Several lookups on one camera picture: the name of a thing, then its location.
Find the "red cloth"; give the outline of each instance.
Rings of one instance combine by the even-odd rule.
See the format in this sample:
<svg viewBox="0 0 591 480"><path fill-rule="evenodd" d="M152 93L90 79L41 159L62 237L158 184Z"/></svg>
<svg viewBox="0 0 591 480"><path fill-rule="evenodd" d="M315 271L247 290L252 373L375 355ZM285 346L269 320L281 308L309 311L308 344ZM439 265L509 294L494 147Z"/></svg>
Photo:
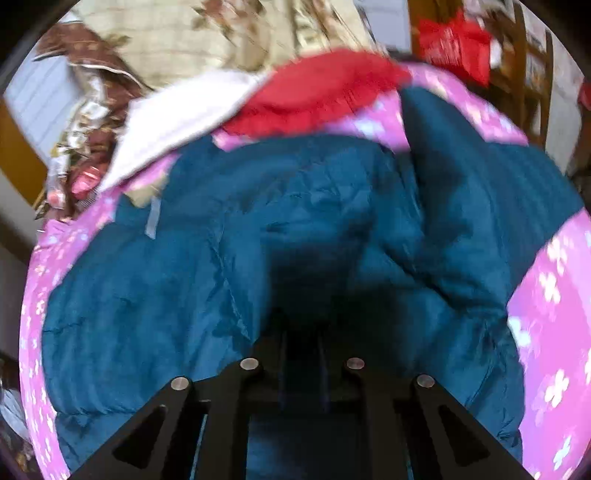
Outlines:
<svg viewBox="0 0 591 480"><path fill-rule="evenodd" d="M467 21L462 10L447 24L421 19L418 23L419 56L458 78L488 87L491 74L492 35Z"/></svg>
<svg viewBox="0 0 591 480"><path fill-rule="evenodd" d="M342 49L306 57L278 69L223 129L254 138L317 131L411 79L375 53Z"/></svg>
<svg viewBox="0 0 591 480"><path fill-rule="evenodd" d="M591 82L587 80L583 82L579 90L579 103L587 110L591 110Z"/></svg>

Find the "white cloth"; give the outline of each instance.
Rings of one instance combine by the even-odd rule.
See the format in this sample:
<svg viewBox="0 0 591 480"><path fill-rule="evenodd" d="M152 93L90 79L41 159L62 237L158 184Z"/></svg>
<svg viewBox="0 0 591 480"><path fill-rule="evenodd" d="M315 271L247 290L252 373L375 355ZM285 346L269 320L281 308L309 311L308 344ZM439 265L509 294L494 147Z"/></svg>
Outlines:
<svg viewBox="0 0 591 480"><path fill-rule="evenodd" d="M23 440L31 441L29 431L27 430L25 412L22 408L21 394L17 390L4 390L2 404L0 404L0 415L2 415L14 433Z"/></svg>
<svg viewBox="0 0 591 480"><path fill-rule="evenodd" d="M268 78L266 73L211 70L132 100L99 191L119 184L173 148L233 117Z"/></svg>

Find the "pink blanket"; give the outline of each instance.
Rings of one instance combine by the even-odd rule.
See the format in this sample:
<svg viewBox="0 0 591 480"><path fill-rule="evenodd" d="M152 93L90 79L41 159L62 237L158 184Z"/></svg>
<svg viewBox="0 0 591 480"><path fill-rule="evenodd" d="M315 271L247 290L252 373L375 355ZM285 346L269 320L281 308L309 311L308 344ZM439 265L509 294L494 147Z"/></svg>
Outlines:
<svg viewBox="0 0 591 480"><path fill-rule="evenodd" d="M526 144L524 134L496 109L469 93L449 73L409 64L415 84L453 103L488 141ZM408 149L396 92L381 96L355 116L326 125L326 131ZM225 150L248 142L214 133ZM65 480L55 411L45 391L41 327L47 300L94 235L112 221L122 191L152 182L174 163L170 154L125 185L104 192L75 222L47 222L31 256L22 305L20 369L25 414L35 454L47 480ZM508 324L525 367L525 417L521 423L524 466L543 480L568 478L591 439L591 218L570 218L538 252L535 263L508 304Z"/></svg>

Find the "black metal frame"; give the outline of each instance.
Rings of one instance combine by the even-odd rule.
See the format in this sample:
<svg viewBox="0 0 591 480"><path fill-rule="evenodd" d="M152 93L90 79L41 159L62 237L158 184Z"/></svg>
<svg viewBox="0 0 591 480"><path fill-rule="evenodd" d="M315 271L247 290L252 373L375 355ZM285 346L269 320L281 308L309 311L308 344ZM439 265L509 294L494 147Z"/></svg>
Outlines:
<svg viewBox="0 0 591 480"><path fill-rule="evenodd" d="M249 416L311 409L302 397L289 399L286 344L285 336L265 337L253 357L216 377L173 379L71 480L186 480L196 452L199 480L243 480ZM531 479L432 377L394 380L350 352L319 341L317 355L310 353L320 360L317 408L356 413L364 427L363 479L408 478L407 460L417 480Z"/></svg>

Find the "brown floral fabric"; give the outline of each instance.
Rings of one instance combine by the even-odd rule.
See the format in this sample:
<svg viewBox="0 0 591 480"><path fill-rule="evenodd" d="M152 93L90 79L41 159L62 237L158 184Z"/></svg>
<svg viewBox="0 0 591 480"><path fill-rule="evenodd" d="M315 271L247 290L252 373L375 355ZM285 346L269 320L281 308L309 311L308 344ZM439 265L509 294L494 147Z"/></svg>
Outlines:
<svg viewBox="0 0 591 480"><path fill-rule="evenodd" d="M125 39L114 39L116 44ZM111 161L127 116L129 101L142 97L145 86L113 47L82 22L58 23L37 44L36 60L65 55L85 98L73 112L49 168L47 198L59 216L88 207Z"/></svg>

